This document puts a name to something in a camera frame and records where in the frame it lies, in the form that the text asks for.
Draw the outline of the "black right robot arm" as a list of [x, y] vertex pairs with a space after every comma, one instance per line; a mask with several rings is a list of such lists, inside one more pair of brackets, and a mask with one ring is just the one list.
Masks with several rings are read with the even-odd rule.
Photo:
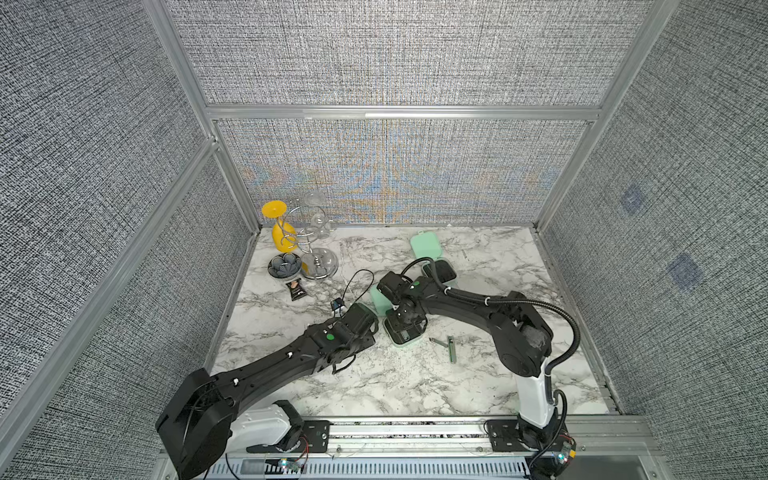
[[[392, 305], [384, 328], [397, 345], [405, 345], [425, 334], [431, 315], [449, 317], [488, 333], [502, 365], [516, 377], [519, 409], [519, 441], [532, 451], [551, 448], [564, 432], [566, 400], [552, 387], [552, 370], [571, 358], [579, 348], [581, 334], [572, 316], [548, 302], [527, 298], [519, 292], [484, 296], [446, 284], [441, 269], [430, 257], [422, 275], [411, 279], [405, 271], [388, 272], [376, 289]], [[572, 331], [567, 350], [552, 358], [554, 333], [537, 309], [541, 307], [563, 318]]]

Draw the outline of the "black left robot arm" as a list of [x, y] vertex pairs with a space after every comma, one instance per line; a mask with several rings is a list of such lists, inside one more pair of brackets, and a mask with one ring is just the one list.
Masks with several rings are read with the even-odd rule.
[[235, 436], [232, 425], [251, 405], [289, 383], [322, 372], [375, 344], [378, 319], [354, 304], [339, 318], [312, 324], [293, 342], [259, 360], [210, 375], [184, 378], [155, 428], [180, 479], [204, 473]]

